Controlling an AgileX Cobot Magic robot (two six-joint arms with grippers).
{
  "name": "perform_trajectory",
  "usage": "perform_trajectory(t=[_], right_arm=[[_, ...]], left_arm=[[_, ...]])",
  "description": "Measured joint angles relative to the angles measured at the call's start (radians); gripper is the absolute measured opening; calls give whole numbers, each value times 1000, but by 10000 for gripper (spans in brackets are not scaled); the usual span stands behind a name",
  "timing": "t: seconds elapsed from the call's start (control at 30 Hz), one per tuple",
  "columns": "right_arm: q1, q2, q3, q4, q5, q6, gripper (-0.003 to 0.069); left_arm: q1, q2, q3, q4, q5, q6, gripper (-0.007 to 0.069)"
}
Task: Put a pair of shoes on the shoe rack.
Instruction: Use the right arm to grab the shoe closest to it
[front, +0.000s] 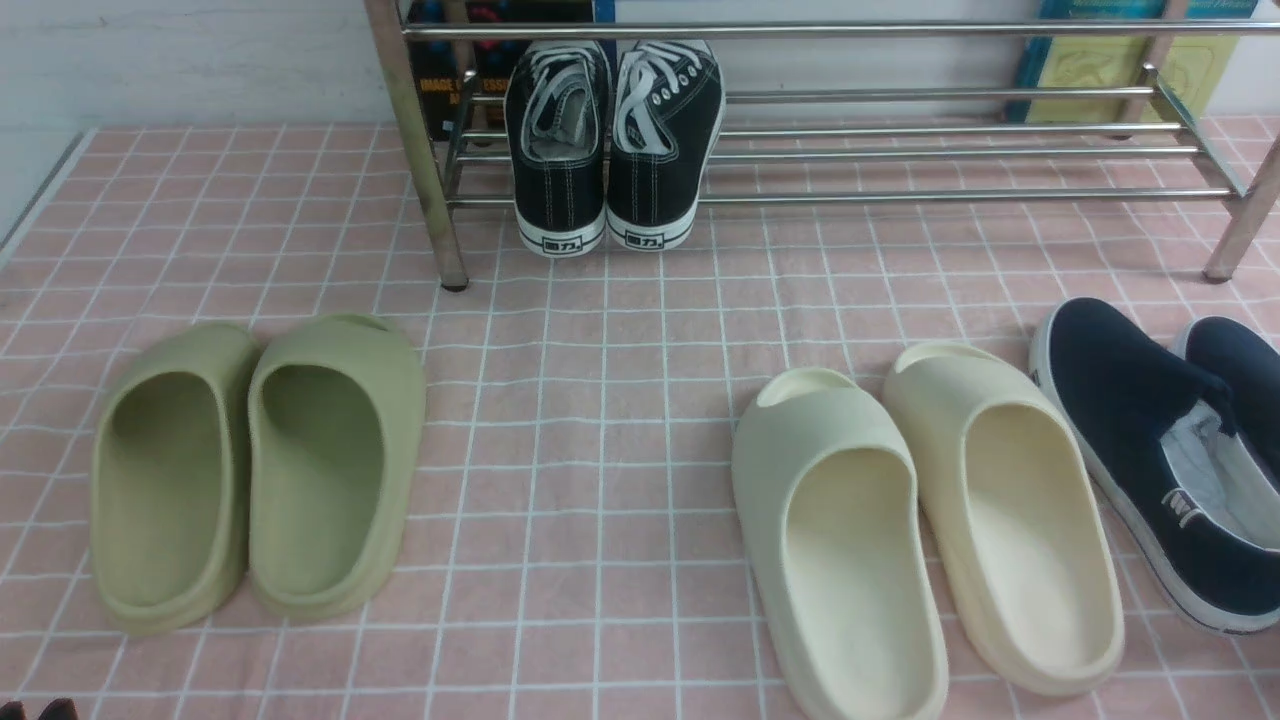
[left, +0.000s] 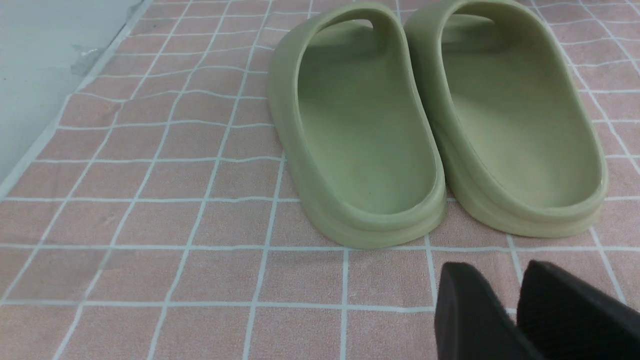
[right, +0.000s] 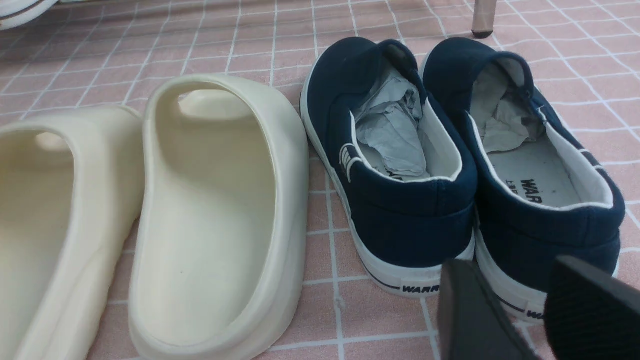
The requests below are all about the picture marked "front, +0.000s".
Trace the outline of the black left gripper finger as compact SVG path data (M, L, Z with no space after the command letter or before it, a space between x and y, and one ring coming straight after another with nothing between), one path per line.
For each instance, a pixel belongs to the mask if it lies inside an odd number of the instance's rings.
M27 712L23 702L6 702L1 706L1 720L26 720Z

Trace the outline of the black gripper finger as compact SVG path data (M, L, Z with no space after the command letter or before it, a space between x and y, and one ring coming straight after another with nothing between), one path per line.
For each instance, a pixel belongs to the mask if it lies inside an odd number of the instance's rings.
M44 707L38 720L78 720L79 714L72 698L56 698Z

